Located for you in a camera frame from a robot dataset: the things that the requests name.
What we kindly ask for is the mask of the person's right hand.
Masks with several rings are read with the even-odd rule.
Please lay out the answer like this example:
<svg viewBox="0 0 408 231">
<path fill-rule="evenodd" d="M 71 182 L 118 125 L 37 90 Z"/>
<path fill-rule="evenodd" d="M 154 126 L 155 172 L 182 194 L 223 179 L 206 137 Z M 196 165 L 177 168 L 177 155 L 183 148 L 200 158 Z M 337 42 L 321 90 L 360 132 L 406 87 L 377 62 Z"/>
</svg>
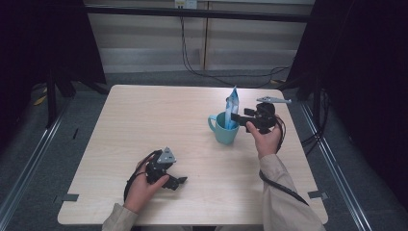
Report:
<svg viewBox="0 0 408 231">
<path fill-rule="evenodd" d="M 282 125 L 280 123 L 277 123 L 267 134 L 261 134 L 250 121 L 246 123 L 246 128 L 255 141 L 259 159 L 278 152 L 283 136 Z"/>
</svg>

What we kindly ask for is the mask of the white wall socket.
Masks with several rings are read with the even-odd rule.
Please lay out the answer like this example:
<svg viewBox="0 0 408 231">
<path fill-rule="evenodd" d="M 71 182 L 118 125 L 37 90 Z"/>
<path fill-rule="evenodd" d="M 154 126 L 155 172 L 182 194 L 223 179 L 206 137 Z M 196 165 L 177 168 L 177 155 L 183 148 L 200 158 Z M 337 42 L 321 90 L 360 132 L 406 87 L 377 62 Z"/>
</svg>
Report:
<svg viewBox="0 0 408 231">
<path fill-rule="evenodd" d="M 197 0 L 174 0 L 174 5 L 176 9 L 197 9 Z"/>
</svg>

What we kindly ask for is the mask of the metal floor rail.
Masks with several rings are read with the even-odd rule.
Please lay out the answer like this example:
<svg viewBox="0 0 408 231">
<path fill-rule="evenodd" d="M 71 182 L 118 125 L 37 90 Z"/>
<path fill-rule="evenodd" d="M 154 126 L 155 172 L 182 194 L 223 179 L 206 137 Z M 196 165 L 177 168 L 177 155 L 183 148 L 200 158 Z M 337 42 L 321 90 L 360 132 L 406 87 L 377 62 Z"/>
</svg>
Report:
<svg viewBox="0 0 408 231">
<path fill-rule="evenodd" d="M 369 223 L 368 217 L 361 207 L 360 202 L 355 196 L 353 190 L 350 188 L 347 180 L 345 179 L 344 173 L 341 166 L 337 162 L 334 153 L 328 144 L 326 138 L 323 135 L 319 135 L 317 144 L 323 155 L 325 162 L 336 182 L 336 185 L 342 195 L 344 203 L 350 212 L 354 223 L 356 224 L 359 231 L 372 231 L 371 225 Z"/>
<path fill-rule="evenodd" d="M 63 103 L 61 111 L 57 113 L 55 120 L 43 132 L 41 139 L 39 140 L 36 149 L 33 151 L 28 163 L 18 176 L 17 181 L 14 183 L 4 202 L 0 205 L 0 230 L 5 230 L 8 223 L 12 219 L 13 213 L 17 208 L 19 201 L 21 200 L 34 173 L 36 172 L 41 159 L 58 132 L 62 118 L 69 106 L 69 101 Z"/>
</svg>

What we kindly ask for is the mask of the black horizontal bar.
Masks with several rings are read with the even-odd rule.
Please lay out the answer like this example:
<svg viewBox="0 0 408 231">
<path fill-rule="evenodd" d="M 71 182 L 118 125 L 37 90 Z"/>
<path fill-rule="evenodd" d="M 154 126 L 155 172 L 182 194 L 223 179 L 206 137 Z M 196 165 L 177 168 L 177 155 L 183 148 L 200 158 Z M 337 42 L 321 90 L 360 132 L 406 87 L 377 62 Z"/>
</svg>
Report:
<svg viewBox="0 0 408 231">
<path fill-rule="evenodd" d="M 148 16 L 179 16 L 196 18 L 258 20 L 307 23 L 312 20 L 309 15 L 280 14 L 280 13 L 242 13 L 212 10 L 190 10 L 190 9 L 166 9 L 166 8 L 139 8 L 119 7 L 109 5 L 85 5 L 87 13 L 108 13 L 126 15 L 148 15 Z"/>
</svg>

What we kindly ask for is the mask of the person's left hand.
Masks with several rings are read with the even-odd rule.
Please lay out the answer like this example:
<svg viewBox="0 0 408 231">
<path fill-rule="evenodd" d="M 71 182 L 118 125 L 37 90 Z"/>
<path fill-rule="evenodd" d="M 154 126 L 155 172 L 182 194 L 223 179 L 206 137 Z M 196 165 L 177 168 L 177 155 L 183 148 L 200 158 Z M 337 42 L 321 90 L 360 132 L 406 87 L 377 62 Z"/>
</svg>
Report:
<svg viewBox="0 0 408 231">
<path fill-rule="evenodd" d="M 136 167 L 136 178 L 132 182 L 123 206 L 138 214 L 143 207 L 153 198 L 154 194 L 169 179 L 168 175 L 161 177 L 156 183 L 149 184 L 145 175 L 146 163 L 138 162 Z"/>
</svg>

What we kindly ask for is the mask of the dark curtain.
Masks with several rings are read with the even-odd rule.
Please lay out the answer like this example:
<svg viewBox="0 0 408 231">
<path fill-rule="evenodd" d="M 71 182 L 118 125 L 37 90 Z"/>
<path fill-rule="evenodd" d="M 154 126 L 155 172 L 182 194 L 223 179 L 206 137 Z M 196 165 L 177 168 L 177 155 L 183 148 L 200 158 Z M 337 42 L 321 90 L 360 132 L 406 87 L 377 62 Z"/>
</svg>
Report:
<svg viewBox="0 0 408 231">
<path fill-rule="evenodd" d="M 408 207 L 408 0 L 315 0 L 289 82 L 327 90 L 371 167 Z"/>
<path fill-rule="evenodd" d="M 0 150 L 51 74 L 106 82 L 84 0 L 0 0 Z"/>
</svg>

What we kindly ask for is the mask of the teal mug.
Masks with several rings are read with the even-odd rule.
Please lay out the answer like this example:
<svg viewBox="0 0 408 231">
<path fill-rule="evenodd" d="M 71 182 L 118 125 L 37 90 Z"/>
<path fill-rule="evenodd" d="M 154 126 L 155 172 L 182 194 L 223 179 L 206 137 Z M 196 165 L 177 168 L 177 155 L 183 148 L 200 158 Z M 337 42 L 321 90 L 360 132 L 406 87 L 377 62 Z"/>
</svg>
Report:
<svg viewBox="0 0 408 231">
<path fill-rule="evenodd" d="M 225 112 L 209 115 L 208 125 L 215 134 L 216 140 L 227 145 L 234 141 L 239 131 L 239 124 L 236 121 L 227 120 Z"/>
</svg>

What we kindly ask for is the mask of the blue and white toothpaste tube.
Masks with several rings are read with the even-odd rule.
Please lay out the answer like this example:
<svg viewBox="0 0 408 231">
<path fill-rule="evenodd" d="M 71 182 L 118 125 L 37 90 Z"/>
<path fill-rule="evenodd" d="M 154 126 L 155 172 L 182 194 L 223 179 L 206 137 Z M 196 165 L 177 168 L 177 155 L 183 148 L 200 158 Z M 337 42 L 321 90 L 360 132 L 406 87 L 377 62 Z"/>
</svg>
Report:
<svg viewBox="0 0 408 231">
<path fill-rule="evenodd" d="M 231 94 L 226 98 L 225 128 L 228 130 L 232 130 L 236 125 L 236 122 L 232 119 L 232 114 L 236 114 L 239 111 L 239 104 L 237 88 L 233 88 Z"/>
</svg>

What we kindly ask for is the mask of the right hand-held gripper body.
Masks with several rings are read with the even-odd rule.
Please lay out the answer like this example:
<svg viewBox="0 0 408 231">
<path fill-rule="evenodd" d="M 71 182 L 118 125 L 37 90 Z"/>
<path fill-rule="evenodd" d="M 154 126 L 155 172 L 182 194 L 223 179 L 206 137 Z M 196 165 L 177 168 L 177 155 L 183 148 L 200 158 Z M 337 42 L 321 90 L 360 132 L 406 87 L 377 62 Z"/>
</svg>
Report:
<svg viewBox="0 0 408 231">
<path fill-rule="evenodd" d="M 270 132 L 270 128 L 278 123 L 278 118 L 275 114 L 275 103 L 290 104 L 291 99 L 282 99 L 272 96 L 264 96 L 257 99 L 256 105 L 255 126 L 259 129 L 261 134 L 267 134 Z"/>
</svg>

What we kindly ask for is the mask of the black metal stand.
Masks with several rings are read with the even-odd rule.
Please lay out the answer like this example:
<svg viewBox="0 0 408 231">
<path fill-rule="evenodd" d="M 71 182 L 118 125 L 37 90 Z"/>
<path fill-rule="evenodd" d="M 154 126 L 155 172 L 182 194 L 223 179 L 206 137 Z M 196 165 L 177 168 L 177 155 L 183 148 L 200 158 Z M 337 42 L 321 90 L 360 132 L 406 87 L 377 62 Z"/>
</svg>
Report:
<svg viewBox="0 0 408 231">
<path fill-rule="evenodd" d="M 318 77 L 306 75 L 299 79 L 299 90 L 296 93 L 297 99 L 306 101 L 310 95 L 313 96 L 312 116 L 315 125 L 320 127 L 320 100 L 321 83 Z"/>
<path fill-rule="evenodd" d="M 47 128 L 50 128 L 57 118 L 57 98 L 56 90 L 59 90 L 63 97 L 73 97 L 76 90 L 71 83 L 69 74 L 62 68 L 51 69 L 47 75 L 47 105 L 48 121 Z"/>
</svg>

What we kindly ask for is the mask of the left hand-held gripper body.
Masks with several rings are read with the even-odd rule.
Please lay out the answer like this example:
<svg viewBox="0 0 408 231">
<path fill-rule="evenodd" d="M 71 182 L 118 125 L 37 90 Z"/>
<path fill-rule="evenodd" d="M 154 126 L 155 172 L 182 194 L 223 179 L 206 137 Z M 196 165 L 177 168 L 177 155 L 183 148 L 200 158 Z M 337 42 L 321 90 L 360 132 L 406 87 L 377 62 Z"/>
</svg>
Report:
<svg viewBox="0 0 408 231">
<path fill-rule="evenodd" d="M 149 184 L 154 184 L 167 175 L 166 171 L 176 162 L 176 158 L 168 147 L 164 150 L 155 150 L 147 160 L 146 174 Z"/>
</svg>

